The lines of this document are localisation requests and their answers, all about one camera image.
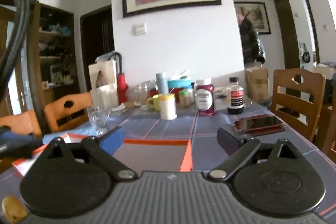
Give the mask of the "wooden chair far right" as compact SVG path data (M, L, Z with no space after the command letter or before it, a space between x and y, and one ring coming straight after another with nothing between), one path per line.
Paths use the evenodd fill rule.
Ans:
M307 140L312 141L325 93L326 77L301 68L273 73L271 111Z

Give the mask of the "checked blue tablecloth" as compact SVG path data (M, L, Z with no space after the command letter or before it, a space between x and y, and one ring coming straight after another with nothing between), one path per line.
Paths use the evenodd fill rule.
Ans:
M189 139L193 148L193 167L196 171L209 171L221 163L227 154L217 143L217 130L235 121L226 107L209 117L200 117L194 109L179 109L173 121L162 121L159 113L142 108L110 114L106 121L109 130L123 128L127 139ZM328 223L335 223L335 164L315 145L289 126L284 131L260 136L263 143L274 143L285 138L291 141L314 166L326 186L326 195L317 213Z

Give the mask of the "red mouthwash bottle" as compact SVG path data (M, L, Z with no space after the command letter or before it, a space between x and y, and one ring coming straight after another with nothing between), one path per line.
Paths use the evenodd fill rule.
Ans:
M211 78L197 80L195 102L200 116L215 114L214 91Z

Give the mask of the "white paper gift bag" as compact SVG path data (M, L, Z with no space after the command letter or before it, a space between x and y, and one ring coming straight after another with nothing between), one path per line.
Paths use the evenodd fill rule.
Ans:
M119 106L117 95L116 61L109 60L88 67L91 82L91 98L94 107Z

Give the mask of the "wooden chair near left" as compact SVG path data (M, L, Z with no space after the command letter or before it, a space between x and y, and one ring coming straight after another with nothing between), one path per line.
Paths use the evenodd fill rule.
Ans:
M1 126L9 126L13 133L19 135L33 134L37 139L42 139L42 131L34 110L1 117L0 122Z

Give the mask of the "white yellow-lid jar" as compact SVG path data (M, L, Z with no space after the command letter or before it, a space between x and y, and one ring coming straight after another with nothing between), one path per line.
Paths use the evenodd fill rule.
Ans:
M158 96L161 119L171 121L177 118L177 108L174 94L160 94Z

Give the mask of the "blue grey tumbler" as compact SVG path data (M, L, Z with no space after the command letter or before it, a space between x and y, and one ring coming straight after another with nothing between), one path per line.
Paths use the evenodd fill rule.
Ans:
M156 74L156 85L157 85L158 94L168 94L169 93L167 77L165 76L164 73Z

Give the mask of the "white wall switch panel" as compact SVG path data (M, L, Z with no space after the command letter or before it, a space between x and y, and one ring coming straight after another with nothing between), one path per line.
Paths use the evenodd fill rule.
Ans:
M134 36L141 36L147 33L146 23L134 24L132 26L132 34Z

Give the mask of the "dark hanging jacket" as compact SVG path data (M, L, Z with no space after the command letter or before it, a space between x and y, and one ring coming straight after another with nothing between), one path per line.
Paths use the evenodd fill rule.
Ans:
M258 30L252 22L242 14L237 14L241 45L243 49L244 64L255 62L265 63L264 44L261 41Z

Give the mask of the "smartphone in brown case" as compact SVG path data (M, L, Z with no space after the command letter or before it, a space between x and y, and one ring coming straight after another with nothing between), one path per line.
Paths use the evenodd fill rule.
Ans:
M234 130L251 136L269 135L284 131L284 122L272 115L256 115L236 120Z

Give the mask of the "teal bowl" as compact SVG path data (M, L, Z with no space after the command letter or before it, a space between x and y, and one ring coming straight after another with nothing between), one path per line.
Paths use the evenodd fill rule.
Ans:
M192 80L191 79L176 79L176 80L168 80L167 83L168 83L169 89L187 88L191 86Z

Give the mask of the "dark glass bottle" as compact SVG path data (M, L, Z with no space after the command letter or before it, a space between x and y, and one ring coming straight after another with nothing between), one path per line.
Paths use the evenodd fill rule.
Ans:
M239 77L230 77L227 87L228 114L238 115L244 110L244 88L239 84Z

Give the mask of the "wooden chair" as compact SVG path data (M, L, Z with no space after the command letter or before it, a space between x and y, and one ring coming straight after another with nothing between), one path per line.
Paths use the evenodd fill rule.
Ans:
M89 121L86 109L92 106L89 92L70 94L45 106L45 116L52 133L72 130Z
M312 141L325 93L326 77L301 68L273 73L271 111L307 140Z
M37 139L42 139L42 131L34 110L1 117L0 122L1 126L9 126L13 133L19 135L33 134Z

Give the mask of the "orange storage box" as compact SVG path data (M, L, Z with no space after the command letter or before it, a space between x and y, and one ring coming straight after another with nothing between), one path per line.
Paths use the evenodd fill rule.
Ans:
M144 170L189 172L193 170L193 156L189 140L124 139L113 155L137 174Z

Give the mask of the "clear glass pitcher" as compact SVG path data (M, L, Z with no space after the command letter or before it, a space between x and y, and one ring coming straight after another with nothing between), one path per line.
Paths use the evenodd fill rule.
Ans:
M106 122L109 117L109 111L106 108L89 106L87 107L87 114L94 136L100 136L108 132Z

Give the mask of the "yellow-green lemon front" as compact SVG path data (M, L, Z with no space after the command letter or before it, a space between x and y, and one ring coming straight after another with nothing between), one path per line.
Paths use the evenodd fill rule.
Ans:
M2 211L9 223L19 223L28 216L27 209L14 196L6 196L2 200Z

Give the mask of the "red folded umbrella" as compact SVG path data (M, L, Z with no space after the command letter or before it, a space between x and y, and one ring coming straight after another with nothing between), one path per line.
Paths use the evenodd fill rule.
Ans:
M120 53L113 51L110 59L116 61L116 73L117 73L117 95L120 104L127 102L126 92L128 85L126 83L125 75L122 68L122 56Z

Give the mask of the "small framed landscape painting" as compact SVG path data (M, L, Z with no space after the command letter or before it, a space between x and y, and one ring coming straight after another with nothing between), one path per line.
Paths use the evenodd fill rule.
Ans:
M270 35L270 24L264 2L234 2L236 12L248 18L259 34Z

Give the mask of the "dark wooden shelf cabinet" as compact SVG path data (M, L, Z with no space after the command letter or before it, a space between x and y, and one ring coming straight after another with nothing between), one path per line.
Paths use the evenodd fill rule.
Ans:
M51 132L45 106L68 94L79 93L74 14L30 0L27 65L33 108L42 134Z

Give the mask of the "cardboard box by wall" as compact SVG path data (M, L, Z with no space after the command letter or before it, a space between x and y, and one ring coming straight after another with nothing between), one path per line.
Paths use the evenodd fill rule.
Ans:
M269 76L266 67L252 67L245 69L245 80L248 97L256 102L268 100Z

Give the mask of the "yellow-green mug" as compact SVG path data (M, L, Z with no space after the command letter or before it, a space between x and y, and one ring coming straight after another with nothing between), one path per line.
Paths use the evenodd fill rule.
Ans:
M160 111L160 105L159 105L159 95L156 94L150 98L147 99L146 105L148 109L153 109L155 111Z

